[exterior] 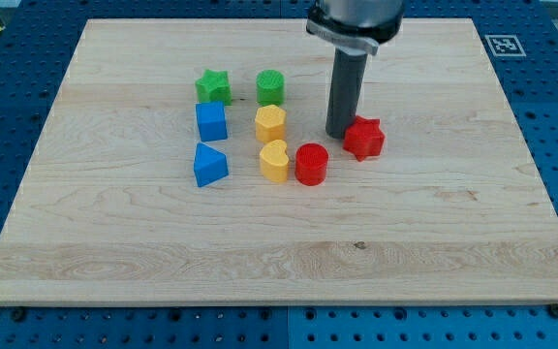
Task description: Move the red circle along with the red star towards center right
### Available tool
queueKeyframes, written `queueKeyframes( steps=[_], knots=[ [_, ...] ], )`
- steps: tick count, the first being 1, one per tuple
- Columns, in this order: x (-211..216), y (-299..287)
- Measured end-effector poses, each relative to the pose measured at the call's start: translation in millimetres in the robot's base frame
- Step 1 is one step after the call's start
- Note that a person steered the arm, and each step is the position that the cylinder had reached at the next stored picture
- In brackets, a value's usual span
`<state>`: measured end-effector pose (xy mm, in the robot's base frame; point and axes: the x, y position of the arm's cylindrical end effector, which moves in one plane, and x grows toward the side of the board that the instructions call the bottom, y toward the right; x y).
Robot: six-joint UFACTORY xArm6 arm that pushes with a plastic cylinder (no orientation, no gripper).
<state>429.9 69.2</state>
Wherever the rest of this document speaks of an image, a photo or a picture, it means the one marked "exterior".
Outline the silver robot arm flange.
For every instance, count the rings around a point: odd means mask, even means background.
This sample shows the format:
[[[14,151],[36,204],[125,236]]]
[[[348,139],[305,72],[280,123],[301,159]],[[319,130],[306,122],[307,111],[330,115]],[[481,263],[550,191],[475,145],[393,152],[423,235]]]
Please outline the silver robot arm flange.
[[[305,30],[349,55],[373,55],[399,32],[403,0],[316,0]]]

